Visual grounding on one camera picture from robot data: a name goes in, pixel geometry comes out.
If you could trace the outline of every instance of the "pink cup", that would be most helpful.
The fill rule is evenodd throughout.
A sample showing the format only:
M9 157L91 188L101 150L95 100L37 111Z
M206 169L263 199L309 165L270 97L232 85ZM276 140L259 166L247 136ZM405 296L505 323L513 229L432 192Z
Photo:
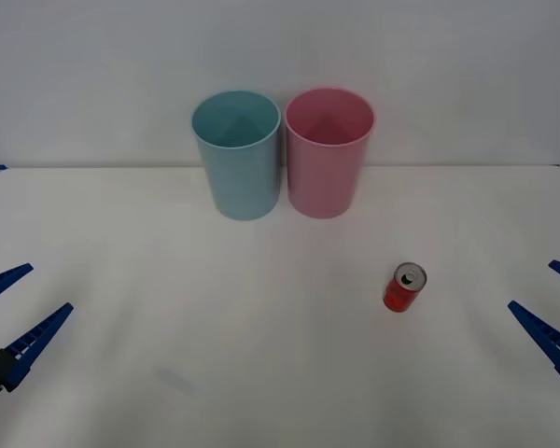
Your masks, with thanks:
M313 89L288 104L286 123L290 202L308 217L341 215L355 196L373 109L351 91Z

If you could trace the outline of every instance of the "can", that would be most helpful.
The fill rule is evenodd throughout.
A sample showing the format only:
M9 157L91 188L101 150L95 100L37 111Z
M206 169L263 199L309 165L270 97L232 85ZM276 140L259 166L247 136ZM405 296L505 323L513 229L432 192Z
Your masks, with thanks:
M384 294L384 303L395 313L407 311L427 283L427 274L418 264L402 263L394 271Z

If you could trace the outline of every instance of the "cup rim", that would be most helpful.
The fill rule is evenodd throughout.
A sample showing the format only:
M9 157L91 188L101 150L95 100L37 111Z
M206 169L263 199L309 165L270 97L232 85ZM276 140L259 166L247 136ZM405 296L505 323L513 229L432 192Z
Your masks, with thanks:
M359 100L361 100L371 111L371 116L373 118L373 121L371 122L371 126L370 129L361 137L359 137L357 140L352 140L350 142L347 143L340 143L337 145L332 145L332 144L328 144L328 143L319 143L319 142L315 142L314 140L309 140L308 138L302 136L300 133L297 133L294 129L292 129L292 127L290 126L290 123L288 122L288 109L290 108L290 106L292 105L292 103L294 103L294 101L303 96L306 93L312 92L312 91L343 91L346 93L349 93L353 96L356 96L356 98L358 98ZM284 121L285 124L287 126L287 129L289 131L291 131L293 134L295 134L296 136L298 136L301 140L310 143L311 145L315 145L317 147L349 147L351 145L354 145L362 140L365 140L367 137L370 136L370 134L373 132L373 129L375 129L375 123L377 121L376 115L375 115L375 111L373 110L373 107L371 107L371 104L369 101L367 101L365 98L363 98L361 95L359 95L358 93L355 93L354 91L350 91L348 89L342 88L342 87L314 87L312 89L309 89L307 91L302 91L301 93L299 93L297 96L295 96L292 100L290 100L287 104L287 107L285 109L284 112Z
M260 140L258 140L257 142L254 143L249 143L248 145L243 145L241 147L221 147L219 145L214 145L213 143L209 143L207 140L204 140L203 138L201 138L196 132L195 132L195 128L193 127L193 119L195 118L195 113L197 112L197 109L199 109L199 107L205 103L206 101L211 100L212 98L215 98L219 95L223 95L226 93L236 93L236 92L246 92L246 93L255 93L256 95L259 95L263 98L265 98L266 100L268 100L270 103L272 103L273 107L276 109L276 114L278 116L278 120L275 124L275 126L273 127L273 129L270 131L270 133L268 133L266 136L264 136L263 138L261 138ZM266 140L268 140L270 137L272 137L276 131L278 131L278 128L280 127L280 123L282 122L282 111L280 110L280 107L278 107L278 104L276 103L276 101L274 101L270 96L266 95L265 93L261 93L260 91L251 91L251 90L245 90L245 89L229 89L226 91L218 91L217 93L214 93L204 99L202 99L199 104L197 105L197 107L195 107L195 109L193 110L193 112L190 114L190 129L193 132L193 135L195 135L195 138L197 140L199 140L200 142L205 143L206 145L208 145L209 147L215 147L217 149L225 149L228 151L234 151L236 149L248 149L250 147L253 147L255 145L259 145L260 143L265 142Z

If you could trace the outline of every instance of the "can pull tab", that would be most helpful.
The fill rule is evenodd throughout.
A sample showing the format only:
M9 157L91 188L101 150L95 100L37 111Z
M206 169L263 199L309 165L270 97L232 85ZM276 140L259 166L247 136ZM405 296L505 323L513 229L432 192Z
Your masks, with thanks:
M408 271L400 278L400 281L403 285L410 285L415 278L417 278L417 275L413 271Z

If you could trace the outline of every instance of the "blue cup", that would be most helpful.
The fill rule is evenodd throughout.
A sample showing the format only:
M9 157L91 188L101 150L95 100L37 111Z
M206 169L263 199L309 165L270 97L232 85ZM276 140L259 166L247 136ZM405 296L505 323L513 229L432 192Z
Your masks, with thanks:
M274 101L253 91L224 91L203 101L191 126L220 213L239 220L272 211L280 192Z

